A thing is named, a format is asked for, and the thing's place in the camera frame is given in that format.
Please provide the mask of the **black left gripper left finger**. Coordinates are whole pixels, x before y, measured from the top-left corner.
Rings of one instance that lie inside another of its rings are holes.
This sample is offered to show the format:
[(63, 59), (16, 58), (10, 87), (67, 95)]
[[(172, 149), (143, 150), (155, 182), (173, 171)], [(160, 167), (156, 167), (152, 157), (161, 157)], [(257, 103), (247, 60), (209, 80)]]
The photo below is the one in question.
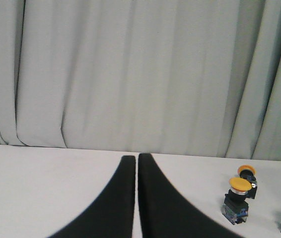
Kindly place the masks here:
[(136, 159), (124, 155), (98, 197), (52, 238), (130, 238), (135, 209)]

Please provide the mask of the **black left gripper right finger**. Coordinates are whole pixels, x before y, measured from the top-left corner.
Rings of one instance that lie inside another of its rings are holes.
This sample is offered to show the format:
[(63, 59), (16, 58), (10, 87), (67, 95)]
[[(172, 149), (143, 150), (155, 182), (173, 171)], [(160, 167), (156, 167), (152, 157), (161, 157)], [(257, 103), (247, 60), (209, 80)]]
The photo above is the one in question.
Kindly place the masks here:
[(183, 197), (150, 153), (138, 158), (138, 201), (144, 238), (237, 238)]

